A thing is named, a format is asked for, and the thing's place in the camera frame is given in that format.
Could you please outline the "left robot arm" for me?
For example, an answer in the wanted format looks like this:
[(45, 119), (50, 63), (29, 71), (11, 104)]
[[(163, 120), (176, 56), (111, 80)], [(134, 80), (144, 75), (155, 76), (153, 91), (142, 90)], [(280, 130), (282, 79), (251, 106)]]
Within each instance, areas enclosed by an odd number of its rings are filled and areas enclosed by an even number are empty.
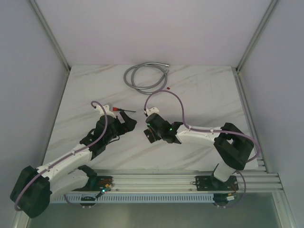
[(50, 202), (73, 190), (92, 191), (97, 187), (97, 174), (89, 162), (100, 155), (116, 138), (135, 129), (137, 121), (125, 111), (100, 116), (95, 128), (69, 152), (43, 166), (24, 168), (10, 194), (16, 211), (30, 218), (39, 216)]

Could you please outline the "black fuse box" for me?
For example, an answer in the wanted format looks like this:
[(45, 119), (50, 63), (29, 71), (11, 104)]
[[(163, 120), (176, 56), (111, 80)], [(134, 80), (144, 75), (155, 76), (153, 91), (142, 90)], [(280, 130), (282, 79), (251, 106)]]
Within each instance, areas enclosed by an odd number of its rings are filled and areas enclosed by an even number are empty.
[(161, 137), (159, 137), (157, 135), (157, 133), (151, 128), (147, 128), (143, 132), (146, 135), (146, 137), (147, 137), (147, 139), (149, 140), (150, 143), (154, 143), (156, 141), (161, 140)]

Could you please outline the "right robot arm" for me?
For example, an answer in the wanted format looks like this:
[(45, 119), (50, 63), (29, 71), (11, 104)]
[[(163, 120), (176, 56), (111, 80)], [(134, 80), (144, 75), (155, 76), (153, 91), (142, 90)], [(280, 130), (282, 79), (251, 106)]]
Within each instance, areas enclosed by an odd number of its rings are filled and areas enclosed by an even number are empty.
[(225, 123), (220, 128), (203, 128), (192, 130), (182, 122), (169, 123), (158, 113), (147, 116), (144, 131), (150, 143), (163, 140), (167, 143), (196, 143), (214, 147), (222, 161), (216, 165), (211, 176), (211, 186), (217, 190), (226, 186), (235, 171), (241, 171), (251, 155), (254, 143), (234, 124)]

